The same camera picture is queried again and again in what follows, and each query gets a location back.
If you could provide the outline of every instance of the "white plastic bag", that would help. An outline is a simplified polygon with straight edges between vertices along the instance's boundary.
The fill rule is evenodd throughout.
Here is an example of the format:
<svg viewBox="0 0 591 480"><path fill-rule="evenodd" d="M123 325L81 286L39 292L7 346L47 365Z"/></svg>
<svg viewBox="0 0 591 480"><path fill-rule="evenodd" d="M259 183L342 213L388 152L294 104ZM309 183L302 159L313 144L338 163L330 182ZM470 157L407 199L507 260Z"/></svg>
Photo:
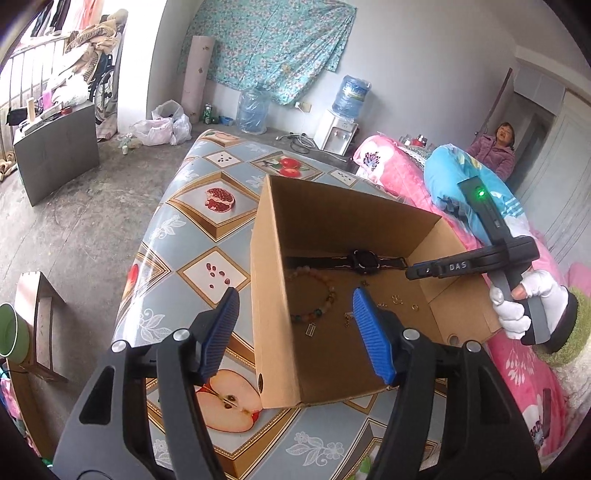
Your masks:
<svg viewBox="0 0 591 480"><path fill-rule="evenodd" d="M174 100L164 102L158 105L155 110L152 110L152 120L160 120L161 118L172 118L176 122L184 115L183 107Z"/></svg>
<svg viewBox="0 0 591 480"><path fill-rule="evenodd" d="M82 75L74 75L53 93L51 99L54 103L63 103L64 107L81 105L88 99L88 84Z"/></svg>
<svg viewBox="0 0 591 480"><path fill-rule="evenodd" d="M171 145L180 145L186 140L191 140L191 122L181 105L174 100L169 100L152 110L152 119L161 120L163 118L170 118L174 122L173 135L170 138Z"/></svg>
<svg viewBox="0 0 591 480"><path fill-rule="evenodd" d="M187 115L182 114L181 118L174 121L173 136L170 139L170 144L180 145L187 140L191 140L191 122Z"/></svg>
<svg viewBox="0 0 591 480"><path fill-rule="evenodd" d="M140 120L130 129L144 145L161 145L169 143L173 136L173 119Z"/></svg>

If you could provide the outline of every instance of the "blue water bottle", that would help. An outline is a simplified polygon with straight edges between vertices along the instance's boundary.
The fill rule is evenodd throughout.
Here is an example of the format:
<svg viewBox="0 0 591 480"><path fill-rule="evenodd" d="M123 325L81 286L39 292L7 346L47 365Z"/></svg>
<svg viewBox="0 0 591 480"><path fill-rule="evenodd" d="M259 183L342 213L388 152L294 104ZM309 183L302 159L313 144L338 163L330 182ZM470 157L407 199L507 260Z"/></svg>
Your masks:
<svg viewBox="0 0 591 480"><path fill-rule="evenodd" d="M336 95L332 111L338 116L354 121L359 117L365 96L371 89L371 83L346 75Z"/></svg>

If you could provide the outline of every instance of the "electric cord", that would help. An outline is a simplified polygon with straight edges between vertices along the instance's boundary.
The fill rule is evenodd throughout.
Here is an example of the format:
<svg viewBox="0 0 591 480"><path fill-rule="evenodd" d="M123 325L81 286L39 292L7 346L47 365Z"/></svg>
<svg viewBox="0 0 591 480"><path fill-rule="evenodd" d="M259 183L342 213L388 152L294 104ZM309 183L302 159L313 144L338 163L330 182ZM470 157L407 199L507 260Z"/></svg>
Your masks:
<svg viewBox="0 0 591 480"><path fill-rule="evenodd" d="M314 143L314 140L312 140L306 134L289 133L289 134L281 135L280 137L275 137L275 140L283 140L284 138L291 139L290 148L295 153L298 153L300 155L306 155L306 154L310 153L311 151L317 151L317 152L322 152L326 155L330 155L331 157L334 157L337 160L347 162L346 159L343 159L343 158L339 157L338 155L334 155L330 152L319 149L318 146L316 145L316 143Z"/></svg>

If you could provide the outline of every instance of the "green bucket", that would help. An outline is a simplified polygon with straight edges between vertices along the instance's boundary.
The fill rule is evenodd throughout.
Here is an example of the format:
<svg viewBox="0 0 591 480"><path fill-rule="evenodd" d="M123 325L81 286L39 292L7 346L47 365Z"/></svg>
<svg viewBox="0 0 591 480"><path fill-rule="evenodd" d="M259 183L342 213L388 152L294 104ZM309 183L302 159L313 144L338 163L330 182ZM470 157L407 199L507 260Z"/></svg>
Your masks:
<svg viewBox="0 0 591 480"><path fill-rule="evenodd" d="M0 305L0 356L20 364L29 352L29 327L12 305Z"/></svg>

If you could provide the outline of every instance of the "pomegranate print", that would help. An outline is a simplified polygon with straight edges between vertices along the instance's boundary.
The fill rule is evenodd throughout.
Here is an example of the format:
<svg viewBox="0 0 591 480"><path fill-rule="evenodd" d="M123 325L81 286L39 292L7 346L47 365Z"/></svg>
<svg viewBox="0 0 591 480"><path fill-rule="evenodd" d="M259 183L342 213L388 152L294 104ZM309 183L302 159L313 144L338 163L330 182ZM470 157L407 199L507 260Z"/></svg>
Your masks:
<svg viewBox="0 0 591 480"><path fill-rule="evenodd" d="M234 206L236 200L227 190L220 187L214 187L206 192L207 200L205 206L217 213L227 212Z"/></svg>

